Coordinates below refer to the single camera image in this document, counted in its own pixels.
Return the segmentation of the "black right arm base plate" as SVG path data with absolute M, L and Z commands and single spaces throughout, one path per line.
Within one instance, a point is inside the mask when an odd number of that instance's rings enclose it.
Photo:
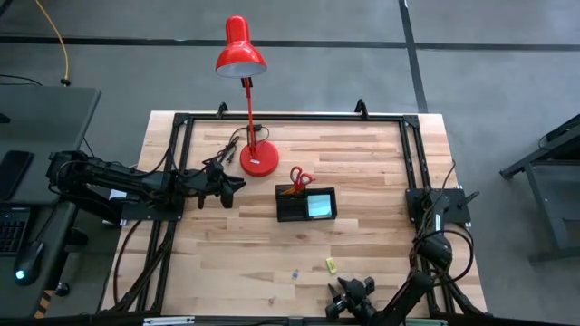
M 411 188 L 405 192 L 405 199 L 410 220 L 419 227 L 425 211 L 438 199 L 432 216 L 439 214 L 443 223 L 469 224 L 471 217 L 468 200 L 463 189 Z

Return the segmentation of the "silver table edge bracket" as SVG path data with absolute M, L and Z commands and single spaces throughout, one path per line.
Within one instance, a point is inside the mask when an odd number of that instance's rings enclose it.
M 155 317 L 143 320 L 142 326 L 195 326 L 194 316 Z
M 449 324 L 444 320 L 409 318 L 398 326 L 449 326 Z

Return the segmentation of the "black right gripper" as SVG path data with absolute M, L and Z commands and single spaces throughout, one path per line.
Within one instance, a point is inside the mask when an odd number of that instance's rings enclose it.
M 369 299 L 369 295 L 375 290 L 374 279 L 367 277 L 363 281 L 348 281 L 339 277 L 338 282 L 342 286 L 342 292 L 329 285 L 332 302 L 324 309 L 326 319 L 337 320 L 342 312 L 348 311 L 362 326 L 367 325 L 377 312 Z

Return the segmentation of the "red desk lamp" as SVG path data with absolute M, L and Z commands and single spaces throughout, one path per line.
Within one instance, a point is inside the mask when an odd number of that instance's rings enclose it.
M 244 16 L 232 15 L 226 20 L 226 46 L 215 65 L 216 74 L 242 81 L 247 105 L 247 144 L 241 150 L 239 163 L 251 177 L 266 177 L 279 162 L 276 146 L 256 138 L 253 118 L 251 78 L 266 72 L 267 63 L 261 52 L 251 43 L 250 29 Z

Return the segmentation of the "black metal stand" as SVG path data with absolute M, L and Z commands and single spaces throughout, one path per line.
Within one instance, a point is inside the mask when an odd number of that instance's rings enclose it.
M 549 131 L 538 149 L 499 171 L 504 179 L 523 172 L 550 232 L 551 248 L 532 254 L 532 264 L 580 257 L 580 240 L 568 223 L 580 223 L 580 114 Z

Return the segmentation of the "red-handled scissors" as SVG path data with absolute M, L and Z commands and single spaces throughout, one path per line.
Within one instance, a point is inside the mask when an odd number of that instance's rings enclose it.
M 309 173 L 305 173 L 301 167 L 294 166 L 290 171 L 290 179 L 294 184 L 294 192 L 303 191 L 307 185 L 315 181 L 315 177 Z

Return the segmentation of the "black computer mouse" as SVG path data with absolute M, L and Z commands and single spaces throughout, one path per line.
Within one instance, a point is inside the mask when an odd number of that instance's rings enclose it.
M 27 286 L 36 281 L 41 271 L 45 245 L 42 241 L 27 244 L 14 261 L 14 281 L 20 286 Z

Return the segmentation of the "dark grey desk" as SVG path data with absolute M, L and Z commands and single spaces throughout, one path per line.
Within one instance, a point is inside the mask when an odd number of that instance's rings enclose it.
M 91 123 L 101 92 L 92 88 L 0 86 L 0 160 L 10 150 L 34 154 L 12 196 L 0 199 L 0 222 L 12 213 L 29 214 L 24 244 L 44 244 L 40 271 L 29 285 L 15 281 L 15 257 L 0 255 L 0 320 L 32 317 L 45 292 L 60 278 L 64 242 L 78 209 L 48 189 L 53 152 L 77 150 Z

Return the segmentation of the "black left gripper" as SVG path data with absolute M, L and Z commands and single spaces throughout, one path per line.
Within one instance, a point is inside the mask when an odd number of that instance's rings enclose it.
M 205 172 L 207 182 L 198 196 L 198 208 L 204 207 L 205 198 L 209 195 L 220 197 L 222 206 L 224 208 L 231 208 L 233 206 L 234 191 L 238 191 L 244 187 L 246 181 L 241 177 L 228 178 L 223 166 L 216 160 L 208 162 Z

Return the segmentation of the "black smartphone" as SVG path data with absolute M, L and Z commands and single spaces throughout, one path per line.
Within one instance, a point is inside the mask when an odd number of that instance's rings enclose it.
M 34 154 L 22 150 L 10 150 L 0 161 L 0 201 L 10 199 L 16 192 L 29 168 Z

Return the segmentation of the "black mesh desk organizer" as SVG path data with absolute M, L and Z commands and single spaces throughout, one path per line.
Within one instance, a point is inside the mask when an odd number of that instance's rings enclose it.
M 324 188 L 306 188 L 299 194 L 280 195 L 283 191 L 292 187 L 292 185 L 276 185 L 275 186 L 275 203 L 276 203 L 276 218 L 277 221 L 282 222 L 306 222 L 314 220 L 329 220 L 337 217 L 336 194 L 333 187 Z M 331 197 L 332 211 L 331 217 L 327 218 L 311 218 L 308 215 L 307 197 L 309 195 L 323 195 L 328 194 Z

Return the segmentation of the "teal sticky note pad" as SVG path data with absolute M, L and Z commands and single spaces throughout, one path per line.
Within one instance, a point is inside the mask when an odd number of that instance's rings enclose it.
M 333 214 L 331 197 L 328 194 L 309 195 L 307 206 L 311 218 L 327 218 Z

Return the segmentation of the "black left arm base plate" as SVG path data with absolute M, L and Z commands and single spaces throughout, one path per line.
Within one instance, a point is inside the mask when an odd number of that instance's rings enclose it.
M 121 220 L 126 221 L 176 222 L 182 218 L 185 205 L 184 197 L 176 197 L 154 204 L 129 193 L 125 193 L 121 197 L 111 197 L 111 201 L 121 205 Z

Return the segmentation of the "black aluminium table frame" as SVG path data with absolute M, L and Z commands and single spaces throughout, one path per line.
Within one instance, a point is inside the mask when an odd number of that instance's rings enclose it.
M 270 176 L 249 177 L 229 209 L 215 197 L 203 208 L 186 204 L 162 312 L 319 317 L 331 301 L 327 284 L 338 277 L 372 277 L 372 303 L 384 306 L 409 271 L 414 227 L 406 190 L 457 183 L 443 118 L 289 112 L 256 118 L 270 131 L 279 165 Z M 274 191 L 294 166 L 313 174 L 317 187 L 334 188 L 334 220 L 277 221 Z M 327 269 L 329 257 L 336 274 Z

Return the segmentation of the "black keyboard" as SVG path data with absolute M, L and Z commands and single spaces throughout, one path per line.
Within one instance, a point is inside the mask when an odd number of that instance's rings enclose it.
M 30 217 L 29 207 L 0 209 L 0 257 L 18 253 L 28 231 Z

